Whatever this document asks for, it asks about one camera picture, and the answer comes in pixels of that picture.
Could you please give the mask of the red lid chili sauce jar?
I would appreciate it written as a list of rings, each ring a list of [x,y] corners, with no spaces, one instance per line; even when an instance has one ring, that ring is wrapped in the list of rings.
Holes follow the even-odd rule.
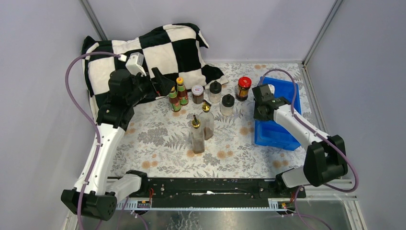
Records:
[[[243,76],[238,79],[236,98],[239,101],[245,101],[248,98],[248,92],[250,90],[252,81],[249,77]]]

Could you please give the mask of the blue plastic divided bin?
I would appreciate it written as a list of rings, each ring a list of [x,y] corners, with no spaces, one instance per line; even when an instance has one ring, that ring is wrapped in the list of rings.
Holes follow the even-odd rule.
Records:
[[[278,80],[271,77],[265,77],[260,84],[271,84],[275,87],[274,95],[284,97],[288,101],[294,99],[294,108],[298,113],[302,113],[300,105],[299,86],[293,88],[290,80]],[[296,150],[300,143],[281,125],[274,121],[255,121],[254,142],[261,146],[271,146],[284,150]]]

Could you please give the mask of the white lid brown sauce jar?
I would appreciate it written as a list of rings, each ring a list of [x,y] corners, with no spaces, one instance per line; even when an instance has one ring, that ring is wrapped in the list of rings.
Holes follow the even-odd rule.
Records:
[[[191,89],[192,101],[195,104],[201,104],[204,100],[204,88],[201,85],[194,85]]]

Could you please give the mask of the black lid shaker jar front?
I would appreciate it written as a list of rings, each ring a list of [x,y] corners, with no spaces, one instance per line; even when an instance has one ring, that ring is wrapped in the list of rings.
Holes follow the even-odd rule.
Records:
[[[223,116],[231,116],[234,110],[235,98],[231,94],[224,95],[221,100],[220,112]]]

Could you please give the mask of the black lid shaker jar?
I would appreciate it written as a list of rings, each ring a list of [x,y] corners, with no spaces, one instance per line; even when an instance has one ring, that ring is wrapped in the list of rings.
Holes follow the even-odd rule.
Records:
[[[221,100],[220,112],[223,116],[231,116],[234,110],[235,98],[231,94],[224,95]]]
[[[221,99],[222,85],[218,81],[214,81],[209,86],[209,100],[211,103],[219,103]]]

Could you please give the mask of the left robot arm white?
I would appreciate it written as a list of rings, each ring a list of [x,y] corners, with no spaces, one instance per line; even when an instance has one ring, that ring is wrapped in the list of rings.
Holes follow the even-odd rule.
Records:
[[[150,77],[118,69],[110,74],[110,89],[94,121],[96,136],[84,169],[74,187],[61,194],[62,203],[73,214],[108,221],[119,201],[132,193],[137,197],[147,194],[149,185],[144,172],[130,170],[112,184],[107,184],[107,179],[134,107],[145,98],[167,96],[175,86],[157,67],[152,68],[152,73]]]

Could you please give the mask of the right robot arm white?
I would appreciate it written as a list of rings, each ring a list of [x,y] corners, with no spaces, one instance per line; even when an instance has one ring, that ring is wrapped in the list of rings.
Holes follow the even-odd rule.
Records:
[[[320,186],[348,173],[344,140],[318,130],[305,120],[284,97],[275,97],[274,87],[262,84],[252,89],[255,101],[254,119],[274,121],[286,129],[306,151],[302,167],[275,177],[275,193],[287,197],[293,189],[310,184]]]

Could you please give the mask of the yellow cap sauce bottle rear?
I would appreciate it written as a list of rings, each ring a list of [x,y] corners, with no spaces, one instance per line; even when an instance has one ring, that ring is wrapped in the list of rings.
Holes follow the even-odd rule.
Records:
[[[179,98],[181,106],[186,106],[189,103],[187,89],[184,85],[184,79],[182,77],[178,77],[176,79],[177,83],[177,96]]]

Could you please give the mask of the yellow cap sauce bottle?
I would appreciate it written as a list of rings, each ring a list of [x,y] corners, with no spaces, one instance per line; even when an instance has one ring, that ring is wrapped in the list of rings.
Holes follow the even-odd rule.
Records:
[[[175,89],[175,87],[172,87],[172,89],[170,90],[169,94],[169,103],[171,105],[171,109],[173,112],[178,112],[181,110],[181,104],[180,104],[180,100],[177,96],[177,91]]]
[[[184,79],[182,77],[178,77],[176,79],[177,83],[177,96],[179,98],[181,106],[186,106],[189,103],[187,89],[184,85]]]

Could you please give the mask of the yellow cap sauce bottle front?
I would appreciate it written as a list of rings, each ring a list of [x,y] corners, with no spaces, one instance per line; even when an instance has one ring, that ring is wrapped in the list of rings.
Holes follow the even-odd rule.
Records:
[[[177,96],[177,91],[175,89],[175,87],[172,87],[172,89],[170,90],[169,94],[169,103],[171,105],[171,109],[173,112],[178,112],[181,110],[181,104],[180,104],[180,100]]]

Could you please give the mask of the black white checkered blanket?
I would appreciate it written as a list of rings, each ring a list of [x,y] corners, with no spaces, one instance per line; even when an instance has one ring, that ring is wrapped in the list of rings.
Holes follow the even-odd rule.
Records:
[[[175,81],[181,77],[187,90],[195,85],[204,88],[214,81],[228,83],[227,77],[217,67],[206,64],[202,58],[201,47],[209,48],[200,28],[192,23],[174,23],[157,27],[133,40],[96,41],[87,36],[82,45],[82,54],[107,52],[132,53],[144,56],[143,68],[153,75],[157,67],[167,78]],[[125,63],[109,55],[92,55],[82,59],[84,78],[89,92],[90,109],[93,119],[97,119],[99,108],[107,99],[110,73],[125,69]]]

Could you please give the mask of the glass oil bottle rear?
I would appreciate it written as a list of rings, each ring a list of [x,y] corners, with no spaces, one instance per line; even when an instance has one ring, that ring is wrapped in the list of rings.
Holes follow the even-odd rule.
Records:
[[[202,111],[198,115],[204,131],[204,139],[209,140],[214,135],[214,115],[211,112],[211,104],[203,100]]]

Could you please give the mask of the glass oil bottle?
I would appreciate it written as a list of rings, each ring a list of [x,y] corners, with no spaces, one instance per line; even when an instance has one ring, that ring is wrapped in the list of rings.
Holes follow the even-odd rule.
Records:
[[[204,139],[209,140],[214,135],[214,115],[211,112],[211,104],[203,100],[202,111],[198,115],[204,131]]]
[[[196,115],[193,115],[191,125],[192,127],[190,130],[190,136],[192,151],[195,154],[203,153],[205,151],[204,130],[201,121],[197,118]]]

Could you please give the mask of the glass oil bottle front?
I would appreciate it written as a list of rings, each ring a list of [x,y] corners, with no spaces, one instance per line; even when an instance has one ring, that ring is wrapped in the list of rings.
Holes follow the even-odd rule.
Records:
[[[204,130],[201,121],[197,118],[196,115],[193,115],[191,125],[192,127],[190,130],[190,136],[192,151],[195,154],[203,153],[205,151]]]

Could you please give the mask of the floral tablecloth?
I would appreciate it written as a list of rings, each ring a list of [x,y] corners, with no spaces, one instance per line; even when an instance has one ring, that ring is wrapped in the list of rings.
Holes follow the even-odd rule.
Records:
[[[253,96],[236,101],[232,115],[223,116],[220,104],[212,105],[214,136],[203,153],[192,151],[191,120],[201,112],[193,102],[179,112],[162,98],[135,107],[135,114],[113,158],[110,177],[129,170],[150,177],[272,178],[299,167],[305,150],[259,146],[254,142]]]

